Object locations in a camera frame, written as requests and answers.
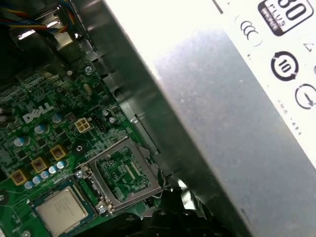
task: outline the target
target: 80 plus badge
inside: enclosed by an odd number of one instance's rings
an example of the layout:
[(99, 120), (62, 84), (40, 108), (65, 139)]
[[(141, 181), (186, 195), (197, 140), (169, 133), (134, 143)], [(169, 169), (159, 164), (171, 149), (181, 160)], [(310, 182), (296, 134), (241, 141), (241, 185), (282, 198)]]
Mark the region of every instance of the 80 plus badge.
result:
[(308, 0), (265, 0), (258, 10), (276, 36), (284, 35), (314, 13)]

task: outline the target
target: green circuit board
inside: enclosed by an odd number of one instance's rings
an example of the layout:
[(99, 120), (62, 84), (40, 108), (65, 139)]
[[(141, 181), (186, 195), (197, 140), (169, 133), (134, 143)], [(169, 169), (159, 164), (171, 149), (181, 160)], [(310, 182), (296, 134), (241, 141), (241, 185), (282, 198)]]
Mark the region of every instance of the green circuit board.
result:
[[(19, 237), (29, 231), (33, 237), (51, 236), (39, 217), (35, 203), (44, 202), (52, 191), (63, 187), (65, 180), (74, 178), (74, 169), (128, 136), (140, 144), (140, 138), (112, 97), (93, 65), (81, 58), (72, 67), (76, 79), (68, 76), (44, 77), (39, 73), (20, 75), (19, 84), (0, 94), (0, 106), (13, 108), (16, 122), (0, 128), (0, 229), (5, 236)], [(80, 133), (75, 122), (85, 118), (89, 130)], [(56, 168), (58, 160), (51, 149), (60, 145), (66, 156), (65, 167)], [(32, 166), (36, 158), (43, 158), (56, 173), (41, 179), (39, 184), (27, 189), (25, 182), (16, 185), (12, 173), (21, 170), (27, 181), (39, 177)], [(128, 148), (99, 161), (104, 180), (118, 200), (125, 200), (129, 193), (142, 190), (148, 180)], [(109, 218), (93, 210), (98, 196), (84, 180), (76, 181), (83, 199), (90, 206), (87, 220), (64, 236), (91, 228)], [(137, 215), (148, 209), (140, 202), (127, 211)]]

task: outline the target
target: metal bracket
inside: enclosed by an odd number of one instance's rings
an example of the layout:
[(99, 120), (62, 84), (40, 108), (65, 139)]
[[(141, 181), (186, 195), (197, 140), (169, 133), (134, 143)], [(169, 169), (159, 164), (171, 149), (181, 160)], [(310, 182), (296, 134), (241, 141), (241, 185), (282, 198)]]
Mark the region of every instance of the metal bracket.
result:
[[(120, 202), (116, 199), (114, 194), (111, 192), (109, 186), (105, 183), (99, 169), (97, 168), (97, 160), (107, 158), (124, 147), (128, 147), (131, 150), (138, 164), (142, 167), (142, 170), (144, 174), (147, 176), (151, 185), (137, 193), (131, 193), (131, 195), (125, 201)], [(126, 208), (130, 205), (133, 205), (143, 199), (151, 197), (152, 195), (158, 194), (162, 191), (162, 188), (158, 183), (157, 177), (154, 175), (153, 171), (145, 161), (145, 158), (147, 157), (149, 157), (149, 151), (147, 149), (140, 147), (130, 138), (124, 137), (122, 140), (118, 141), (113, 146), (106, 149), (104, 152), (100, 153), (99, 155), (95, 156), (91, 160), (81, 164), (78, 167), (85, 170), (87, 168), (87, 165), (89, 165), (92, 171), (89, 178), (91, 178), (94, 181), (94, 185), (107, 201), (109, 212), (113, 213), (114, 211)]]

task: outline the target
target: cable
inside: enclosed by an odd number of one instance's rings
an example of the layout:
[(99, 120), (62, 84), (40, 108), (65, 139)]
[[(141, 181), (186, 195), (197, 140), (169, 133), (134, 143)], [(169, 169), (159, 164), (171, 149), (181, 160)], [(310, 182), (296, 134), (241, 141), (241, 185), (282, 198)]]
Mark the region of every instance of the cable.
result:
[(60, 0), (60, 3), (66, 7), (70, 26), (73, 26), (75, 24), (75, 15), (69, 0)]
[[(63, 26), (62, 28), (58, 29), (58, 28), (48, 28), (46, 25), (42, 25), (39, 24), (37, 21), (34, 21), (30, 18), (30, 16), (23, 11), (17, 10), (15, 9), (13, 6), (9, 6), (9, 5), (3, 5), (0, 4), (0, 7), (3, 8), (4, 10), (20, 17), (23, 19), (23, 21), (14, 21), (14, 20), (10, 20), (7, 18), (2, 18), (0, 19), (0, 24), (1, 25), (6, 25), (9, 27), (16, 27), (16, 28), (29, 28), (29, 29), (33, 29), (35, 31), (46, 31), (49, 33), (63, 33), (66, 32), (68, 29), (68, 24)], [(74, 16), (69, 16), (70, 20), (71, 20), (71, 24), (75, 23), (74, 20)]]

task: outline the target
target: motherboard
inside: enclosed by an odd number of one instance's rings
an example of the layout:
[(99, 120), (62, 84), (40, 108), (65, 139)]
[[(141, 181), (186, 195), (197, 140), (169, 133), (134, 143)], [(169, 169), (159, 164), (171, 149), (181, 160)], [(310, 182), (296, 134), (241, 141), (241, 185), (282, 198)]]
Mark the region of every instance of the motherboard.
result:
[(85, 57), (0, 93), (0, 236), (74, 236), (161, 192), (159, 169)]

